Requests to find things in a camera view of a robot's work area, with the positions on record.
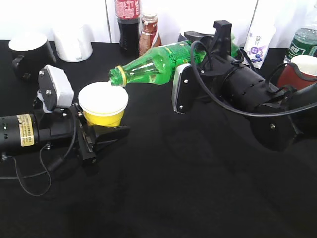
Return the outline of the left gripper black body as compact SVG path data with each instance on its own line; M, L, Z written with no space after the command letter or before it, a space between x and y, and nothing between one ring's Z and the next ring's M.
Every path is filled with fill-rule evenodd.
M85 164L96 161L95 142L88 140L94 131L85 128L87 124L78 117L78 107L72 105L69 108L54 108L47 113L44 111L44 102L36 98L33 108L34 144L45 149L51 146L68 147L63 155L49 163L50 167L60 167L72 152Z

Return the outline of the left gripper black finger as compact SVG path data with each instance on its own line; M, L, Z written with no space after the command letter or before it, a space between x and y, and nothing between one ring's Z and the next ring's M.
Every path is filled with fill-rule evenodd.
M116 127L94 125L93 132L95 137L93 150L101 151L106 146L127 137L130 127L126 125Z

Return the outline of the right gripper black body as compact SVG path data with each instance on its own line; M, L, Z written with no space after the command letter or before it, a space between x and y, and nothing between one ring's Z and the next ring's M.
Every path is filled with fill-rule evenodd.
M206 34L196 49L206 55L195 66L203 83L221 101L250 104L250 70L231 56L231 27L226 20L214 22L215 33Z

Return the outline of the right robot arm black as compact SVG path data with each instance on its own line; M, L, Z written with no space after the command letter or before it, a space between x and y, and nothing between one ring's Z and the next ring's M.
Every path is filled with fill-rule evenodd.
M177 93L187 99L200 91L220 107L244 116L264 147L282 151L303 139L317 136L317 81L299 89L291 84L278 88L231 56L232 25L214 23L214 34L187 31L184 36L205 53L201 63L191 63L180 78Z

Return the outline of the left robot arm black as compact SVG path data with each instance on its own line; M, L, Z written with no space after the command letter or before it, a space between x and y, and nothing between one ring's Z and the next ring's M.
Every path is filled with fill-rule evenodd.
M4 156L34 152L43 146L70 146L85 164L92 164L99 152L130 132L125 125L89 125L77 103L55 108L52 113L45 113L42 105L36 100L33 113L0 118L0 152Z

